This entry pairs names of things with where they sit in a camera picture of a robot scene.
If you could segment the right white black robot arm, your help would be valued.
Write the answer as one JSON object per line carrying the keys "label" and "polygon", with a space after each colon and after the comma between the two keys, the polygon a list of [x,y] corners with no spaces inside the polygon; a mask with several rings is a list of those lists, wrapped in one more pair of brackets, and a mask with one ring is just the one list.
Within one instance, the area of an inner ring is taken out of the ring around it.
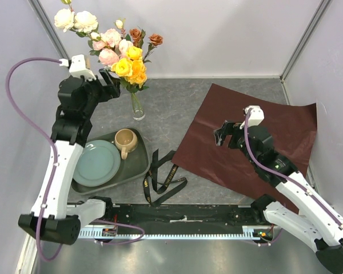
{"label": "right white black robot arm", "polygon": [[231,137],[228,147],[240,150],[258,176],[299,209],[294,213],[263,195],[253,203],[251,220],[259,225],[267,221],[278,225],[305,243],[329,272],[343,273],[343,216],[311,187],[293,162],[274,148],[268,129],[225,121],[213,134],[217,146]]}

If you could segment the small pink peony stem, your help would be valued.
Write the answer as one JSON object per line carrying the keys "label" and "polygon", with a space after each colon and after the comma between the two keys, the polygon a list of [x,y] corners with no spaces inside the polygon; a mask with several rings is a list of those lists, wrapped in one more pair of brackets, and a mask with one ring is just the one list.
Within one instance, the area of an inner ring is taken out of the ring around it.
{"label": "small pink peony stem", "polygon": [[105,33],[90,33],[92,48],[98,53],[98,59],[104,66],[112,66],[119,61],[116,48],[121,41],[121,35],[116,29],[109,29]]}

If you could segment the yellow rose stem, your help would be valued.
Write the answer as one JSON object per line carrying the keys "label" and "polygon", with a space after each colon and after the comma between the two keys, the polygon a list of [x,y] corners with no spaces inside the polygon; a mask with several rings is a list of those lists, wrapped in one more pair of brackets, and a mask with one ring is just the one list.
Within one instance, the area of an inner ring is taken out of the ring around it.
{"label": "yellow rose stem", "polygon": [[131,46],[124,57],[110,66],[110,70],[120,78],[121,85],[130,93],[137,93],[145,88],[147,73],[142,53],[142,49]]}

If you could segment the red wrapping paper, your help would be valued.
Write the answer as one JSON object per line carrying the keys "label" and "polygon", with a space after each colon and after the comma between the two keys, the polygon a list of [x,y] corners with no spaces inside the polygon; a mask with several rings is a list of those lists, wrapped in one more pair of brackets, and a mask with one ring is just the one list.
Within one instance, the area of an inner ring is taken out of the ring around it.
{"label": "red wrapping paper", "polygon": [[306,175],[311,151],[317,135],[317,106],[287,106],[213,84],[189,129],[172,158],[179,167],[220,186],[246,195],[254,200],[267,194],[286,208],[298,213],[298,208],[255,172],[247,157],[244,132],[227,136],[221,146],[216,144],[214,131],[225,121],[240,124],[244,109],[260,106],[264,120],[249,127],[249,144],[256,159],[275,149]]}

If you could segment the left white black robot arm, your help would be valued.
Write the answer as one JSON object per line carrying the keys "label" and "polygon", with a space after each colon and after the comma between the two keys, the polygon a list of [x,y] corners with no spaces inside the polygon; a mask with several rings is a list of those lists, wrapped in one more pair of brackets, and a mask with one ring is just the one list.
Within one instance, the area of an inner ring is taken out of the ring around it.
{"label": "left white black robot arm", "polygon": [[39,195],[18,225],[35,239],[72,245],[81,229],[93,221],[109,224],[114,218],[111,198],[92,196],[75,207],[67,198],[78,160],[83,153],[99,103],[120,96],[119,80],[102,68],[98,76],[73,72],[59,84],[60,105],[50,136],[50,159]]}

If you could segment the orange rose stem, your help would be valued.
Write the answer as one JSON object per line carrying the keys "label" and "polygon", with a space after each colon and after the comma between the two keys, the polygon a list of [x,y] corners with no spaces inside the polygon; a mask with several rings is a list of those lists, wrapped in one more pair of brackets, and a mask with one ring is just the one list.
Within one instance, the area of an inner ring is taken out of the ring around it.
{"label": "orange rose stem", "polygon": [[[145,42],[146,31],[144,29],[131,29],[129,35],[133,40],[133,45],[137,48],[142,49]],[[163,44],[163,37],[159,34],[152,34],[148,37],[149,41],[147,42],[147,51],[143,56],[144,63],[150,63],[149,56],[152,52],[160,45]]]}

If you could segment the white peony stem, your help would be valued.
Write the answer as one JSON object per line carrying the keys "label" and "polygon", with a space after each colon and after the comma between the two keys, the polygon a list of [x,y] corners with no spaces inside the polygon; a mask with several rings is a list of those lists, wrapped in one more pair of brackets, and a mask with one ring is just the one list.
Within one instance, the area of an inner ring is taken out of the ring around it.
{"label": "white peony stem", "polygon": [[98,32],[98,19],[89,11],[75,12],[72,1],[61,1],[66,6],[60,9],[54,16],[54,25],[64,33],[71,31],[80,37],[89,36]]}

